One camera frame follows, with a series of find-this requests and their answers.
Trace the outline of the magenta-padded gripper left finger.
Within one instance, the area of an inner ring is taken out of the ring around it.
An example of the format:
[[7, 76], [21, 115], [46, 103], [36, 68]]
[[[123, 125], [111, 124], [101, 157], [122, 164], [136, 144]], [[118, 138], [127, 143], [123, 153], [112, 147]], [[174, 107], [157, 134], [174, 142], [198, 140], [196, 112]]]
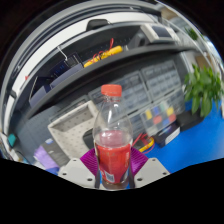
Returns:
[[84, 188], [98, 189], [100, 172], [95, 149], [89, 150], [81, 158], [72, 158], [59, 170], [58, 176]]

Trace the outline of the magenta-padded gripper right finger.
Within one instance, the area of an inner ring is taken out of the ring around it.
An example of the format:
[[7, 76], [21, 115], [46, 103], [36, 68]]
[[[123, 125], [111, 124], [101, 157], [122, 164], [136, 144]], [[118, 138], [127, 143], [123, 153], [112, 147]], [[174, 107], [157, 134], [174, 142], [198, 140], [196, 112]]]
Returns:
[[157, 158], [148, 158], [137, 149], [131, 149], [129, 188], [141, 188], [163, 177], [170, 172]]

